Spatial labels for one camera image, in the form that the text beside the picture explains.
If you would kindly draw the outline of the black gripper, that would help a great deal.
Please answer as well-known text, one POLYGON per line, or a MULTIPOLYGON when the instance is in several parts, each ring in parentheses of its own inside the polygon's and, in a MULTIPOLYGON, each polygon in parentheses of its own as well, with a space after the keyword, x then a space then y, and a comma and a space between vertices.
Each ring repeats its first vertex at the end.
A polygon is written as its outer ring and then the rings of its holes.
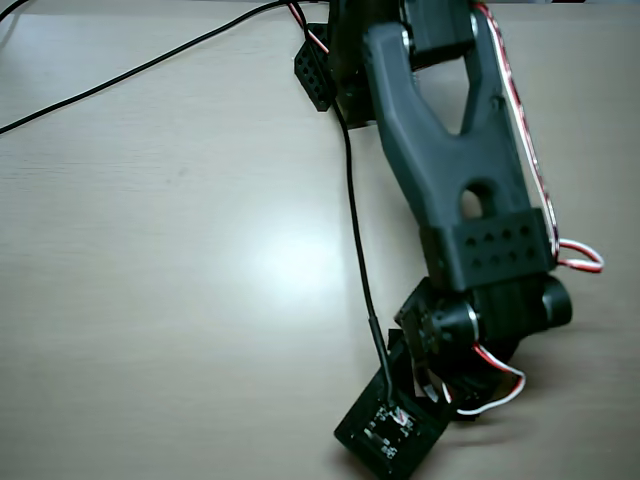
POLYGON ((514 349, 493 352, 481 343, 479 315, 464 297, 424 277, 395 321, 418 385, 448 420, 474 420, 522 393, 523 372, 508 364, 514 349))

